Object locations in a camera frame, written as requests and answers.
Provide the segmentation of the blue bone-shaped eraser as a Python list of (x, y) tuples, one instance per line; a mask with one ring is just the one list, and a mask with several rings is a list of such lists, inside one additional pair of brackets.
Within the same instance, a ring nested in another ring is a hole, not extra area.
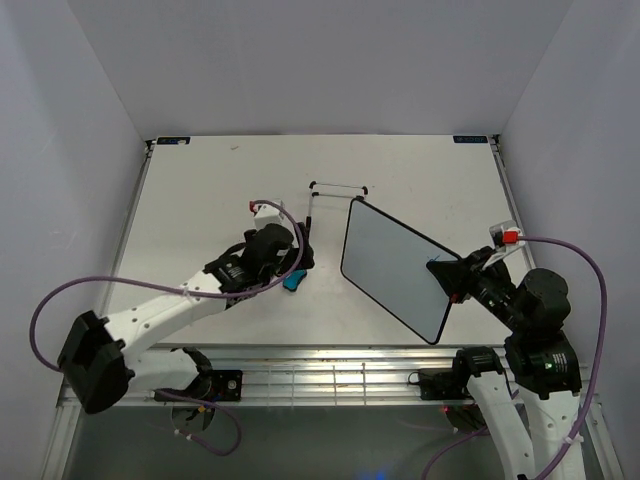
[(307, 277), (307, 274), (308, 272), (306, 269), (293, 271), (282, 282), (283, 288), (289, 292), (296, 292), (302, 281)]

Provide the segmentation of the small black-framed whiteboard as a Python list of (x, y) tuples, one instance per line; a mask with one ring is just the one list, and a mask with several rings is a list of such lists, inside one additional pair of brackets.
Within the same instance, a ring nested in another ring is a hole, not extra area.
[(440, 341), (451, 305), (427, 264), (460, 258), (364, 199), (351, 201), (342, 276), (430, 345)]

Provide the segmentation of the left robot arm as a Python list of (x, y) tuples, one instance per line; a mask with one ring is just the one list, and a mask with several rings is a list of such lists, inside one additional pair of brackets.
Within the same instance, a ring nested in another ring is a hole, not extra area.
[(194, 347), (156, 351), (154, 345), (203, 318), (255, 296), (277, 277), (314, 267), (307, 229), (302, 239), (279, 224), (246, 232), (243, 242), (207, 263), (177, 293), (165, 293), (118, 313), (81, 314), (57, 363), (87, 414), (101, 413), (128, 392), (150, 390), (211, 401), (214, 370)]

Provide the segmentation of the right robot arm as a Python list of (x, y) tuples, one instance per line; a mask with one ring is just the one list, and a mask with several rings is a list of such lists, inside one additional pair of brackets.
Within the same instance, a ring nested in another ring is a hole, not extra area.
[(505, 355), (490, 347), (457, 351), (442, 392), (479, 407), (507, 479), (583, 479), (581, 441), (570, 434), (582, 381), (562, 331), (571, 311), (566, 281), (536, 268), (514, 285), (500, 255), (484, 247), (426, 265), (450, 303), (476, 300), (511, 332)]

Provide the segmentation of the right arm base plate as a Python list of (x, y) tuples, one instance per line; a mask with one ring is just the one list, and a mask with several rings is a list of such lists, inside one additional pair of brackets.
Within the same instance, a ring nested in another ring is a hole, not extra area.
[(419, 389), (419, 397), (424, 401), (470, 400), (472, 396), (466, 385), (448, 369), (419, 369), (411, 372), (407, 383)]

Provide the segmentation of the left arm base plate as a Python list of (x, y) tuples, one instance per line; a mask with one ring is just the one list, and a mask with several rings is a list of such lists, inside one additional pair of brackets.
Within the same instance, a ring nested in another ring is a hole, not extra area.
[(164, 387), (156, 390), (154, 399), (164, 401), (162, 392), (185, 398), (218, 401), (240, 401), (243, 385), (242, 370), (208, 370), (200, 373), (185, 389)]

